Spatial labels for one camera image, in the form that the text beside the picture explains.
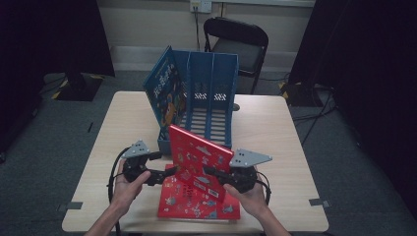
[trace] black tape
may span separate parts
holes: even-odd
[[[321,199],[311,199],[309,200],[310,206],[323,206],[324,208],[331,207],[329,201],[322,201]]]
[[[83,203],[81,203],[81,202],[70,202],[66,205],[58,206],[58,208],[56,210],[61,211],[61,212],[65,212],[65,211],[67,211],[67,209],[81,209],[82,206],[83,206]]]

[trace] white wall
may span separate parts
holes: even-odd
[[[189,1],[98,0],[98,5],[116,70],[150,70],[167,45],[197,50]],[[311,7],[212,3],[211,14],[198,16],[200,48],[204,50],[204,21],[223,14],[268,34],[264,71],[290,71],[311,12]]]

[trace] person's left hand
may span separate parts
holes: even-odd
[[[125,161],[126,159],[119,161],[118,176],[115,180],[116,187],[111,201],[111,205],[116,207],[121,215],[128,212],[132,201],[141,192],[142,185],[150,176],[150,172],[145,171],[134,182],[129,183],[125,176],[121,174],[123,172],[123,164]]]

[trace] wall outlet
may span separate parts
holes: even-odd
[[[211,13],[211,1],[206,0],[190,0],[190,12]]]

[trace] chair backrest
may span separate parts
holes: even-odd
[[[263,29],[255,25],[216,17],[205,21],[204,31],[206,47],[208,47],[205,48],[206,51],[210,51],[209,35],[262,46],[264,50],[267,50],[268,47],[268,35]]]

